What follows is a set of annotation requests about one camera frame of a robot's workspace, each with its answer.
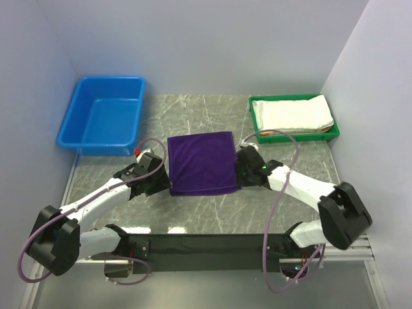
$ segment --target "gray marble countertop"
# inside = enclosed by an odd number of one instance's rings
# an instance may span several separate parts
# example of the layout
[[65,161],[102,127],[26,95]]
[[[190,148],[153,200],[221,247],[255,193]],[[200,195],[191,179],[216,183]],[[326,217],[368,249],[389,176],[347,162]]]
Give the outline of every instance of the gray marble countertop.
[[[235,145],[254,131],[247,95],[156,95],[147,96],[140,123],[139,140],[153,136],[165,144],[167,137],[204,132],[232,131]],[[153,144],[155,152],[161,148]],[[292,143],[259,145],[265,160],[289,164]],[[69,201],[99,188],[117,171],[133,163],[133,157],[84,156],[73,177]],[[326,142],[299,142],[296,171],[324,182],[338,182]],[[276,192],[249,187],[224,196],[171,197],[163,191],[146,198],[138,196],[121,204],[94,223],[95,228],[114,223],[120,227],[149,227],[152,233],[184,228],[187,233],[262,233]],[[289,196],[283,197],[271,232],[284,232],[298,221],[312,221],[317,213]]]

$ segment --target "white panel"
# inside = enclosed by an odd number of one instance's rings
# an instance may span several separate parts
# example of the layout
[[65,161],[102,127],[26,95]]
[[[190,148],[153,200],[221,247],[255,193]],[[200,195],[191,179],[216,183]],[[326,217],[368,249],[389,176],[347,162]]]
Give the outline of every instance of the white panel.
[[78,259],[104,252],[113,252],[120,241],[120,236],[112,229],[104,227],[80,235],[80,252]]
[[[268,182],[271,190],[280,191],[286,182],[286,175],[290,168],[286,165],[276,167],[270,176]],[[335,184],[321,182],[296,171],[292,171],[289,176],[289,184],[285,193],[311,206],[316,212],[319,212],[318,203],[321,196],[328,196],[335,190]]]
[[392,308],[410,308],[412,1],[371,0],[324,88],[341,129],[339,174],[374,220],[368,236]]
[[35,1],[0,1],[0,45],[0,308],[18,308],[18,253],[38,212],[60,205],[74,159],[55,141],[77,77]]
[[[108,182],[97,190],[94,190],[74,203],[61,207],[62,212],[69,211],[70,209],[79,206],[81,203],[98,194],[100,191],[106,190],[108,187],[120,182],[122,182],[121,179],[110,178]],[[96,200],[88,203],[77,212],[68,215],[68,218],[77,219],[80,225],[80,232],[85,232],[90,229],[94,221],[103,217],[105,213],[112,211],[116,206],[127,203],[130,199],[130,192],[130,187],[127,185],[121,185],[120,187],[112,189],[109,192],[104,193],[102,196],[99,196]]]
[[147,92],[317,93],[368,0],[38,0],[77,71]]

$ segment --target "wire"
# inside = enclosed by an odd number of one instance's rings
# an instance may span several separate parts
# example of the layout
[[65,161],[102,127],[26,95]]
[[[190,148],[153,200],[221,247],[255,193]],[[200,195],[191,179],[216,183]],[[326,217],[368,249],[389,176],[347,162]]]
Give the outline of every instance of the wire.
[[[19,257],[17,258],[17,273],[19,274],[19,277],[27,282],[27,283],[37,283],[40,281],[45,280],[48,276],[50,276],[51,272],[48,272],[47,274],[43,275],[40,278],[36,278],[36,279],[31,279],[29,277],[26,277],[26,275],[23,272],[23,257],[24,257],[24,253],[26,253],[27,249],[30,247],[30,245],[32,244],[33,240],[42,232],[44,231],[46,228],[48,228],[50,225],[53,225],[55,222],[59,221],[61,218],[66,217],[70,214],[73,214],[74,212],[80,210],[81,208],[85,207],[86,205],[88,205],[89,203],[93,202],[94,200],[96,200],[97,198],[101,197],[103,194],[109,192],[110,190],[113,190],[117,187],[120,187],[121,185],[125,185],[131,182],[137,182],[139,180],[145,179],[151,175],[153,175],[154,173],[156,173],[157,171],[159,171],[162,166],[164,165],[165,161],[166,161],[166,155],[167,155],[167,151],[166,151],[166,147],[164,146],[164,144],[157,138],[154,137],[149,137],[149,138],[145,138],[144,140],[142,140],[136,148],[139,148],[140,145],[142,145],[143,143],[149,141],[149,140],[154,140],[155,142],[159,143],[159,145],[162,147],[163,149],[163,159],[160,162],[159,166],[156,167],[153,171],[151,171],[150,173],[147,173],[143,176],[139,176],[139,177],[134,177],[132,179],[128,179],[124,182],[118,182],[114,185],[109,186],[108,188],[102,189],[101,191],[99,191],[98,193],[96,193],[95,195],[91,196],[90,198],[88,198],[87,200],[83,201],[82,203],[77,205],[77,208],[72,208],[66,212],[63,212],[62,214],[56,216],[55,218],[51,219],[50,221],[47,221],[44,225],[42,225],[41,227],[39,227],[32,235],[30,235],[30,237],[27,239],[26,243],[24,243],[23,248],[21,249],[21,252],[19,254]],[[143,261],[141,260],[137,260],[137,259],[133,259],[133,261],[137,261],[139,263],[142,263]],[[144,276],[143,279],[146,279],[150,274],[150,267],[147,268],[147,274],[146,276]]]
[[[282,196],[284,195],[284,193],[286,191],[286,187],[289,184],[290,173],[292,172],[292,169],[296,164],[297,158],[299,157],[299,146],[298,146],[296,140],[293,138],[292,135],[289,135],[288,133],[285,133],[283,131],[276,130],[276,129],[266,129],[266,130],[261,130],[261,131],[258,131],[258,132],[253,132],[253,133],[249,134],[248,136],[246,136],[241,141],[241,145],[245,145],[246,141],[249,140],[250,138],[252,138],[253,136],[261,134],[261,133],[266,133],[266,132],[275,132],[275,133],[278,133],[278,134],[285,135],[295,145],[295,154],[292,157],[292,162],[290,163],[289,171],[286,174],[285,183],[283,184],[282,189],[280,190],[279,194],[276,196],[275,202],[272,206],[272,209],[270,210],[270,214],[269,214],[269,217],[268,217],[268,222],[267,222],[267,225],[266,225],[265,233],[263,234],[263,250],[262,250],[263,275],[265,277],[266,285],[269,288],[269,290],[273,293],[278,294],[278,293],[282,293],[282,292],[287,291],[295,282],[300,281],[300,280],[304,280],[307,277],[311,276],[319,268],[319,265],[321,264],[321,261],[323,260],[325,246],[324,245],[319,245],[316,248],[315,252],[306,260],[306,263],[303,265],[303,267],[300,269],[300,271],[298,271],[296,276],[292,280],[289,280],[289,282],[283,288],[276,289],[272,286],[272,283],[269,280],[269,275],[268,275],[268,270],[267,270],[267,245],[268,245],[268,235],[269,235],[269,229],[270,229],[270,221],[272,220],[273,214],[275,213],[275,210],[276,210],[277,206],[279,205],[279,202],[280,202]],[[321,249],[322,249],[321,257],[319,258],[315,268],[309,274],[307,274],[303,278],[300,278],[301,275],[303,274],[304,270],[309,266],[309,263],[319,253],[319,251]]]

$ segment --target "blue plastic basin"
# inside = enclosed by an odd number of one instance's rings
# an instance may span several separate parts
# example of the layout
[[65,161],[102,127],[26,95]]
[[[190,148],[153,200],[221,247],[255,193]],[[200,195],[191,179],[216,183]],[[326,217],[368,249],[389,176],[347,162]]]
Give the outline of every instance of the blue plastic basin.
[[86,77],[79,81],[57,142],[86,156],[128,156],[137,144],[145,80]]

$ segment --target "folded white towel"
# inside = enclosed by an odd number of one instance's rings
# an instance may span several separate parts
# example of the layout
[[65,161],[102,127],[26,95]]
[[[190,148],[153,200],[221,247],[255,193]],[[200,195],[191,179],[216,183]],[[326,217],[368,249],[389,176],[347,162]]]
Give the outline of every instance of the folded white towel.
[[253,101],[259,130],[285,132],[320,130],[333,125],[324,95],[310,100]]

